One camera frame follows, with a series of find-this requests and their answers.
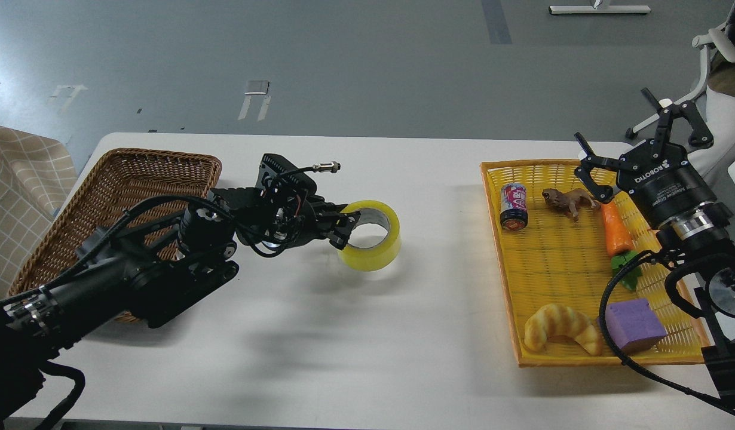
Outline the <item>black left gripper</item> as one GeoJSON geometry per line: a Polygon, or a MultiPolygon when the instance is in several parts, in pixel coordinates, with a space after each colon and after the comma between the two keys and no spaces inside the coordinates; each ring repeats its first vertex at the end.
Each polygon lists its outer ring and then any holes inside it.
{"type": "Polygon", "coordinates": [[[252,194],[248,198],[248,245],[296,248],[328,239],[332,247],[343,250],[362,217],[360,210],[344,213],[347,206],[318,195],[252,194]]]}

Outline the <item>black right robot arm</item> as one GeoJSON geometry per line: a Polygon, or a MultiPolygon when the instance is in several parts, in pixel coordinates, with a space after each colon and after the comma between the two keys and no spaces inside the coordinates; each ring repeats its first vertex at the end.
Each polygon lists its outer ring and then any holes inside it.
{"type": "Polygon", "coordinates": [[[735,320],[735,245],[727,226],[733,212],[689,161],[688,155],[712,147],[714,137],[691,100],[657,100],[649,89],[642,94],[657,112],[654,137],[618,158],[594,153],[586,139],[575,138],[584,152],[575,175],[601,203],[617,193],[629,196],[654,229],[659,251],[645,250],[615,274],[602,293],[599,328],[606,345],[641,376],[698,398],[735,417],[735,342],[724,334],[717,314],[735,320]],[[644,368],[619,348],[608,332],[608,300],[622,278],[643,264],[668,270],[663,288],[671,303],[694,319],[703,319],[713,345],[702,349],[717,397],[696,392],[644,368]]]}

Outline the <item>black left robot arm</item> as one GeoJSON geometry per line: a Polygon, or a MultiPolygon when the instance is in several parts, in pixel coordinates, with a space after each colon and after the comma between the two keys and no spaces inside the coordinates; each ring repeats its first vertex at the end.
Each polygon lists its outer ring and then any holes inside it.
{"type": "Polygon", "coordinates": [[[54,362],[60,351],[124,311],[162,327],[233,280],[237,245],[266,258],[322,239],[343,250],[363,212],[327,202],[310,177],[340,168],[337,162],[298,168],[266,154],[255,187],[144,199],[88,237],[78,261],[57,278],[1,299],[0,429],[34,400],[48,375],[73,381],[39,423],[56,426],[85,386],[81,370],[54,362]]]}

